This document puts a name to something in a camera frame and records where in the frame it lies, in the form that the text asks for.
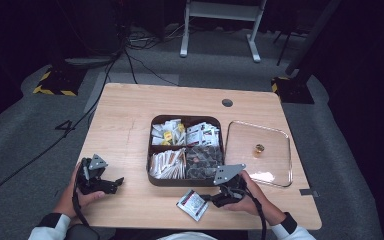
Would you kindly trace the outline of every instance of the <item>black wristband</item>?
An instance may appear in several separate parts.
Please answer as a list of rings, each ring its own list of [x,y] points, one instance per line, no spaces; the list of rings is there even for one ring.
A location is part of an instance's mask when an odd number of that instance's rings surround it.
[[[36,227],[55,228],[61,217],[61,213],[50,213],[42,218],[42,221]]]
[[[280,224],[282,224],[283,228],[289,233],[289,234],[292,234],[293,232],[295,232],[295,229],[297,229],[297,222],[295,221],[295,219],[291,216],[290,213],[288,212],[285,212],[286,214],[286,218],[285,220],[283,220],[283,222],[281,222]]]

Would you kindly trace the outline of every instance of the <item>human hand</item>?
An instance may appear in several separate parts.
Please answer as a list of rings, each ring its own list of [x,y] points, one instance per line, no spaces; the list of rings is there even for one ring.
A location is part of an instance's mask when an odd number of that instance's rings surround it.
[[[80,163],[76,165],[73,173],[71,174],[70,184],[65,188],[64,192],[62,193],[59,202],[57,203],[57,205],[53,210],[54,213],[62,213],[70,218],[73,218],[76,216],[76,212],[74,211],[74,207],[73,207],[72,197],[73,197],[74,182],[76,181],[76,173],[79,167],[80,167]],[[105,196],[105,193],[102,191],[93,192],[87,195],[83,195],[79,191],[79,189],[76,189],[76,192],[79,198],[79,204],[81,208],[85,208],[90,203]]]
[[[254,196],[257,199],[266,198],[263,191],[261,191],[260,187],[251,179],[248,172],[246,172],[245,170],[242,170],[238,175],[245,180],[247,184],[247,188],[252,194],[252,196]],[[248,195],[246,195],[238,203],[226,204],[222,208],[230,211],[245,211],[251,215],[256,215],[256,216],[259,215],[254,201]]]
[[[239,176],[245,180],[247,188],[252,196],[260,202],[263,214],[271,226],[277,225],[285,220],[286,215],[267,199],[261,188],[251,179],[246,171],[242,170],[239,173]],[[238,203],[226,204],[223,208],[230,211],[245,211],[252,215],[259,215],[254,201],[249,196],[245,196]]]

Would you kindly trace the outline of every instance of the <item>person's left hand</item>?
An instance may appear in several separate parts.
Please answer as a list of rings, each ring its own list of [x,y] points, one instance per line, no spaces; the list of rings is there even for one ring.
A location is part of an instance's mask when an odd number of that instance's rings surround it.
[[[76,180],[76,173],[79,167],[80,167],[80,163],[77,163],[71,175],[70,184],[62,193],[58,204],[55,206],[53,210],[54,213],[62,213],[70,218],[73,218],[76,216],[76,212],[74,211],[74,207],[73,207],[72,197],[73,197],[74,182]],[[93,192],[88,195],[83,195],[79,191],[79,189],[76,189],[76,191],[79,197],[79,204],[82,209],[85,208],[90,203],[92,203],[93,201],[105,196],[105,193],[102,191]]]

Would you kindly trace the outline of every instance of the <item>stand leg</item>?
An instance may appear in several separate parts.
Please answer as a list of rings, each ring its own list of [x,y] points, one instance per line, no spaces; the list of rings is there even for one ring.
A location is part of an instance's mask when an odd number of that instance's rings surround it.
[[[190,0],[188,0],[186,3],[186,9],[185,9],[185,30],[182,38],[182,46],[180,47],[181,57],[186,57],[188,55],[190,4],[191,4]]]
[[[246,40],[249,45],[249,49],[251,50],[252,58],[254,62],[261,62],[260,55],[258,54],[257,46],[255,45],[255,36],[257,35],[258,27],[260,26],[261,17],[263,16],[264,6],[266,5],[266,1],[262,0],[261,5],[259,6],[257,16],[255,18],[254,27],[252,28],[252,34],[246,35]]]

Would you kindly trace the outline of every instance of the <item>white metal stand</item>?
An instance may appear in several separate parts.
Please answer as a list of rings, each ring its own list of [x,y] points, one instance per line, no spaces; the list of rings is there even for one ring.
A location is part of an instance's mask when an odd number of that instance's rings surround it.
[[[254,40],[255,36],[257,35],[261,17],[263,16],[265,5],[266,0],[262,0],[260,6],[241,6],[220,3],[195,2],[192,0],[187,0],[185,9],[185,30],[182,39],[182,46],[180,48],[180,56],[186,57],[188,55],[189,17],[193,16],[206,18],[220,18],[254,22],[252,34],[247,34],[246,40],[251,50],[254,62],[260,62],[261,58],[258,54],[258,50],[255,46]]]

